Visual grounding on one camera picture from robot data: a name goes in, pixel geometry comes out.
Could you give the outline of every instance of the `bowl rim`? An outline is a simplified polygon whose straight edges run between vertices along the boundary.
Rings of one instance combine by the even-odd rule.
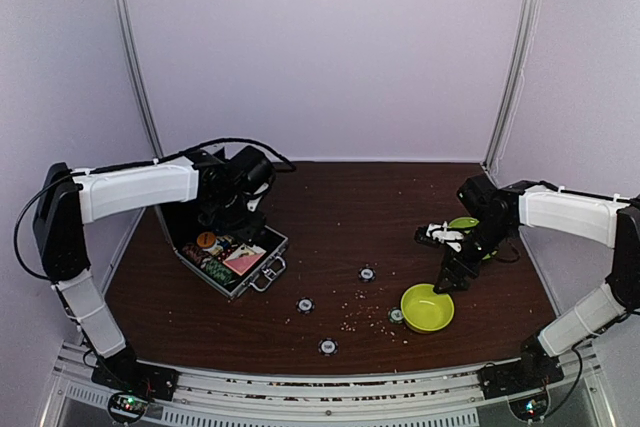
[[[453,299],[451,298],[451,296],[449,294],[435,294],[438,297],[442,296],[442,297],[446,297],[448,300],[448,303],[451,305],[451,315],[449,316],[449,318],[443,323],[443,325],[441,325],[440,327],[436,328],[436,329],[425,329],[424,327],[420,327],[419,325],[416,325],[415,322],[411,322],[406,314],[405,314],[405,310],[404,310],[404,302],[405,302],[405,298],[407,296],[407,294],[415,288],[418,287],[431,287],[431,289],[433,290],[434,285],[433,284],[428,284],[428,283],[421,283],[421,284],[414,284],[411,287],[409,287],[407,290],[404,291],[404,294],[402,294],[402,298],[400,299],[400,310],[402,310],[402,316],[404,317],[404,321],[407,323],[407,325],[409,327],[411,327],[413,330],[419,331],[419,332],[437,332],[438,330],[442,330],[444,329],[446,326],[448,326],[451,321],[453,320],[453,316],[455,314],[455,310],[456,310],[456,306],[453,303]]]

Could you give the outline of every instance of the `wooden table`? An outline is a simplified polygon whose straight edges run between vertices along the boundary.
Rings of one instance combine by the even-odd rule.
[[[266,293],[232,302],[180,263],[149,209],[108,303],[141,358],[182,366],[363,374],[516,356],[554,318],[519,242],[519,262],[487,262],[469,291],[453,295],[455,317],[443,331],[419,335],[387,318],[405,289],[439,271],[443,251],[417,245],[415,228],[465,215],[455,191],[480,172],[473,164],[300,164],[262,204],[269,225],[290,238],[289,269]],[[372,283],[358,280],[366,265],[376,271]],[[301,297],[315,301],[310,315],[297,312]],[[318,352],[326,337],[338,354]]]

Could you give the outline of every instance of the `metal corner post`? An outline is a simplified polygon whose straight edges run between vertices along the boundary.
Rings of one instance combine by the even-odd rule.
[[[502,147],[505,135],[508,133],[509,120],[515,106],[520,75],[531,43],[531,34],[534,28],[539,1],[540,0],[522,0],[520,21],[513,48],[513,55],[511,57],[509,74],[507,76],[507,83],[502,94],[500,110],[498,111],[493,135],[484,161],[484,168],[489,172],[494,172],[495,170],[500,148]]]
[[[147,140],[151,144],[153,154],[156,157],[162,157],[162,146],[160,145],[158,130],[156,128],[155,122],[153,120],[153,115],[151,113],[151,108],[149,106],[149,99],[147,97],[147,91],[144,87],[142,71],[140,69],[140,62],[138,60],[138,53],[136,51],[136,46],[133,39],[133,30],[131,28],[131,19],[129,17],[127,0],[114,1],[116,4],[118,19],[120,21],[120,33],[122,34],[122,41],[124,43],[129,77],[131,79],[131,85],[133,86],[136,102],[138,104],[138,110],[140,111],[144,129],[147,134]]]

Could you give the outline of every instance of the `robotic arm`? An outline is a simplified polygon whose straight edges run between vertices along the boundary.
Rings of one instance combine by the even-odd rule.
[[[174,157],[95,170],[55,164],[33,221],[46,276],[97,356],[93,381],[165,400],[173,396],[177,373],[137,361],[94,284],[83,226],[132,209],[195,202],[203,226],[252,243],[265,226],[257,203],[275,179],[271,162],[251,146],[229,160],[203,150]]]
[[[486,175],[468,179],[457,196],[480,223],[467,233],[431,224],[416,232],[421,244],[444,245],[437,293],[467,290],[480,262],[521,225],[595,240],[614,249],[605,281],[573,309],[527,339],[521,360],[480,371],[485,397],[510,395],[562,380],[557,357],[606,331],[640,307],[640,200],[568,191],[547,182],[521,181],[497,189]]]

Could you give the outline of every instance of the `white wall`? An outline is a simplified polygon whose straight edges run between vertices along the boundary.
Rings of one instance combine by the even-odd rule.
[[[71,323],[46,282],[24,274],[11,233],[50,164],[106,165],[150,156],[133,101],[112,0],[0,0],[0,412],[35,421],[43,381]],[[88,229],[101,279],[132,215]],[[39,268],[31,215],[21,245]]]
[[[521,0],[129,0],[164,150],[481,160]]]
[[[497,177],[640,192],[640,0],[542,0],[524,88]],[[611,253],[544,231],[526,238],[562,310],[610,271]],[[640,322],[597,343],[628,427],[640,417]]]

